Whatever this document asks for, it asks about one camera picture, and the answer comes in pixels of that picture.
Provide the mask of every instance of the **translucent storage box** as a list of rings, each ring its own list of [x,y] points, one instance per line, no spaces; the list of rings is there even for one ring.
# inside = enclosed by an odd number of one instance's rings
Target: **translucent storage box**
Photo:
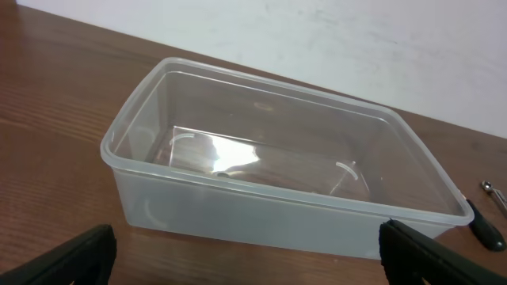
[[[388,108],[184,59],[139,84],[101,144],[133,226],[379,258],[398,219],[434,238],[473,212]]]

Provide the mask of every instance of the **black tool handle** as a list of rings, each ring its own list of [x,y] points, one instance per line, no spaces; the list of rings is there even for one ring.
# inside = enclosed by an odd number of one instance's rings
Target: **black tool handle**
[[[475,218],[468,225],[477,239],[490,251],[500,252],[505,250],[505,240],[497,230],[486,218],[481,215],[475,205],[467,199],[467,202],[474,211]]]

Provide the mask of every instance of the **empty container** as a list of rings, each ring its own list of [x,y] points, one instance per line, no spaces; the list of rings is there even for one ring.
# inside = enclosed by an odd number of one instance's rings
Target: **empty container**
[[[164,59],[101,144],[133,226],[379,258],[379,225],[434,238],[473,212],[395,112]]]

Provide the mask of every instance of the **black object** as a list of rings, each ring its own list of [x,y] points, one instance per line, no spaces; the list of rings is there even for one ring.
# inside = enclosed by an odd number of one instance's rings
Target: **black object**
[[[95,226],[36,259],[0,275],[8,285],[105,285],[116,259],[110,225]]]
[[[494,227],[491,222],[486,220],[481,213],[477,210],[475,205],[467,199],[467,202],[474,211],[475,218],[468,225],[477,239],[484,245],[485,248],[494,252],[505,250],[505,240],[500,234],[500,231]]]
[[[405,224],[380,226],[380,256],[390,285],[506,285],[507,279],[461,257]]]

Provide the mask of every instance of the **brown wooden surface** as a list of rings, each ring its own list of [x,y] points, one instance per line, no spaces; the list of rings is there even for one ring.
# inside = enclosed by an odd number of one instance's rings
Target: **brown wooden surface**
[[[377,260],[163,233],[125,222],[99,143],[131,91],[170,56],[294,82],[0,0],[0,272],[91,226],[111,223],[119,250],[111,284],[385,284]],[[507,139],[399,113],[507,237],[507,219],[477,187],[487,178],[507,189]],[[467,227],[437,240],[507,276],[507,252],[488,252]]]

